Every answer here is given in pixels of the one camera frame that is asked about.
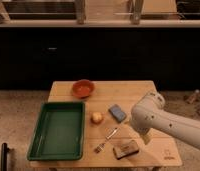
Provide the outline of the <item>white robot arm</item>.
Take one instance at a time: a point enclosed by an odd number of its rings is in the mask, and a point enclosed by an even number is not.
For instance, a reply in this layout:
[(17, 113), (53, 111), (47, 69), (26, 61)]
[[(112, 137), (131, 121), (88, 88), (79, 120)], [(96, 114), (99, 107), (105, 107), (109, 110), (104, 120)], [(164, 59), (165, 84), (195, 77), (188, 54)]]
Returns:
[(148, 92), (131, 109), (131, 127), (141, 136), (153, 128), (200, 150), (200, 121), (169, 113), (164, 106), (160, 93)]

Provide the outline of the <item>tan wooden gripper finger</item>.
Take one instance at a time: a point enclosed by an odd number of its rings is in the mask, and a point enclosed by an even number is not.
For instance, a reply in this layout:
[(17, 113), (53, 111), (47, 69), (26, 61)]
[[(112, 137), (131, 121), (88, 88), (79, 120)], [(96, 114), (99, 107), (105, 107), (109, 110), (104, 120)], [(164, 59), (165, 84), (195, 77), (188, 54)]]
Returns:
[(146, 135), (142, 135), (142, 140), (145, 145), (147, 145), (152, 139), (152, 135), (150, 133), (147, 133)]

